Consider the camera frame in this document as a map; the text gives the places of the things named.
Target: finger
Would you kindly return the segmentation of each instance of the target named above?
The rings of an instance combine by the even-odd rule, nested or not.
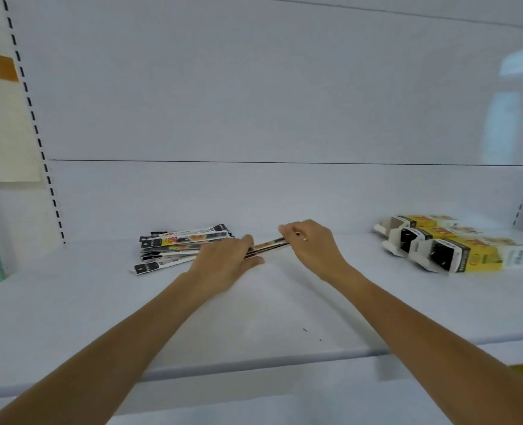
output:
[[[248,259],[244,259],[244,261],[242,261],[242,263],[240,264],[240,276],[243,275],[246,271],[251,270],[252,268],[264,263],[265,259],[263,259],[262,257],[251,257]]]
[[[244,235],[240,239],[240,246],[241,246],[240,251],[242,251],[245,255],[247,253],[248,249],[250,249],[253,246],[253,237],[249,234]]]
[[[303,231],[300,230],[300,228],[294,228],[297,227],[298,224],[302,224],[302,222],[293,222],[292,224],[279,226],[279,232],[291,246],[299,244],[299,242],[302,240],[296,233]]]

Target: product box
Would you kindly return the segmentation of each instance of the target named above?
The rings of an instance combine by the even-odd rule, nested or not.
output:
[[[449,228],[394,228],[390,231],[389,238],[382,242],[382,246],[395,256],[407,257],[411,251],[417,250],[420,241],[431,240],[432,238],[480,235],[483,235],[483,233],[475,228],[458,225]]]
[[[453,225],[458,224],[458,220],[446,215],[392,216],[374,225],[374,231],[378,234],[389,237],[391,230],[395,228],[452,227]]]
[[[523,269],[523,244],[510,238],[485,236],[435,238],[421,241],[409,258],[435,272]]]

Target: person's right hand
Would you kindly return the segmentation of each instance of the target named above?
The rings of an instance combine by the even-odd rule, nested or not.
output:
[[[291,245],[300,262],[325,282],[330,283],[352,270],[327,227],[309,219],[280,225],[279,232]]]

